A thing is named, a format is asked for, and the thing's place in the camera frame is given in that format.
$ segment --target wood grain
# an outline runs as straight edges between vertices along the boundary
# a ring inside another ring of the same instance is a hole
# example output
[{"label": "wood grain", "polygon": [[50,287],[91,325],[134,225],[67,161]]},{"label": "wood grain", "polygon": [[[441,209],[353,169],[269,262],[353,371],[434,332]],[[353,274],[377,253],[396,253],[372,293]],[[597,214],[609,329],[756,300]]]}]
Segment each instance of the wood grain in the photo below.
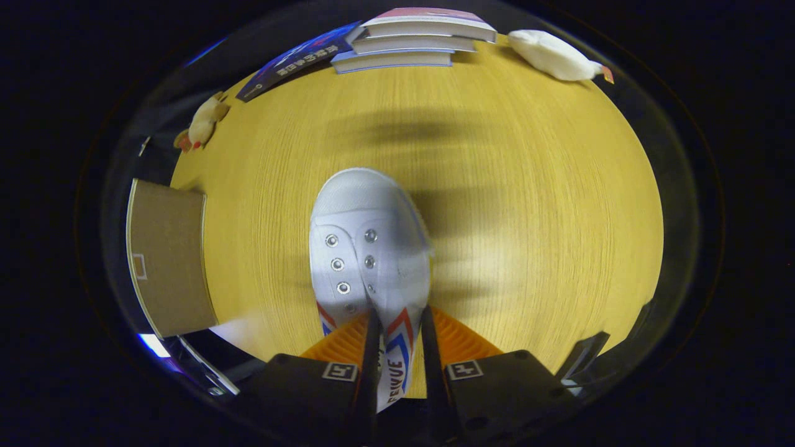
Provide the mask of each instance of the wood grain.
[{"label": "wood grain", "polygon": [[[312,205],[333,173],[366,166],[403,185],[425,218],[431,304],[550,371],[600,330],[605,349],[626,337],[663,244],[638,138],[592,82],[534,70],[505,36],[476,47],[451,68],[325,68],[249,103],[234,99],[246,80],[229,91],[229,114],[172,182],[207,193],[216,333],[264,360],[320,340]],[[409,397],[424,397],[421,361],[414,378]]]}]

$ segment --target wooden tabletop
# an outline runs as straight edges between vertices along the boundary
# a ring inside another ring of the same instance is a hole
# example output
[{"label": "wooden tabletop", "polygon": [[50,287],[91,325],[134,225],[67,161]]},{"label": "wooden tabletop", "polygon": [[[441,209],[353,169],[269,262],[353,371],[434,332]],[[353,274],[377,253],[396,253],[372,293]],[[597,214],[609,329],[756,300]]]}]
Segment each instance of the wooden tabletop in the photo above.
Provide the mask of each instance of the wooden tabletop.
[{"label": "wooden tabletop", "polygon": [[[626,337],[663,244],[638,138],[591,81],[534,70],[505,36],[476,48],[450,68],[324,68],[249,103],[234,98],[248,78],[230,89],[228,115],[172,180],[207,194],[215,333],[263,360],[323,337],[312,205],[333,173],[366,166],[403,185],[425,219],[430,304],[552,372],[578,340],[605,331],[609,349]],[[422,361],[408,396],[425,396]]]}]

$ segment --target canvas shoe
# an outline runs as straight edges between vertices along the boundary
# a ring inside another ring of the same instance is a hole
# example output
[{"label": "canvas shoe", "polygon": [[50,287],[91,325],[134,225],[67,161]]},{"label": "canvas shoe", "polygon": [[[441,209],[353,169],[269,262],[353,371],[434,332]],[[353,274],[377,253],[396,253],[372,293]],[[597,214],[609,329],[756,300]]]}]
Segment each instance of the canvas shoe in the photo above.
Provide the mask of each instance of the canvas shoe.
[{"label": "canvas shoe", "polygon": [[387,175],[345,169],[317,196],[309,265],[324,335],[370,307],[383,327],[378,411],[410,384],[420,315],[428,303],[427,231],[409,195]]}]

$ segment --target stuffed toy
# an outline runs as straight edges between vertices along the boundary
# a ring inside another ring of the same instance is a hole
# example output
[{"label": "stuffed toy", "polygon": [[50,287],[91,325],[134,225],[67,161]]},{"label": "stuffed toy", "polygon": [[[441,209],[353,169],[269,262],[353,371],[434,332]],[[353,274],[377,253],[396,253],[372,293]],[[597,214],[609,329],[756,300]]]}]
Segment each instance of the stuffed toy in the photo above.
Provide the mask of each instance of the stuffed toy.
[{"label": "stuffed toy", "polygon": [[545,31],[511,31],[508,42],[534,68],[559,80],[590,80],[601,73],[607,82],[613,83],[609,68],[588,60],[576,48]]},{"label": "stuffed toy", "polygon": [[206,145],[215,130],[215,123],[222,120],[229,111],[229,105],[223,103],[226,98],[223,92],[219,91],[204,101],[193,115],[191,126],[176,136],[174,147],[182,149],[182,152],[188,152],[190,149],[199,149]]}]

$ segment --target shoe eyelet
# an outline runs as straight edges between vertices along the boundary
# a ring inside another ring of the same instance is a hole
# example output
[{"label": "shoe eyelet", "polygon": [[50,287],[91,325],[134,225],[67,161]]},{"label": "shoe eyelet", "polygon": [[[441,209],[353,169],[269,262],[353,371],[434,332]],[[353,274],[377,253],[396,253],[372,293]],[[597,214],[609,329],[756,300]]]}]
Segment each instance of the shoe eyelet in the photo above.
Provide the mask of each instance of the shoe eyelet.
[{"label": "shoe eyelet", "polygon": [[378,239],[378,233],[373,228],[364,232],[364,240],[368,243],[373,243],[376,239]]}]

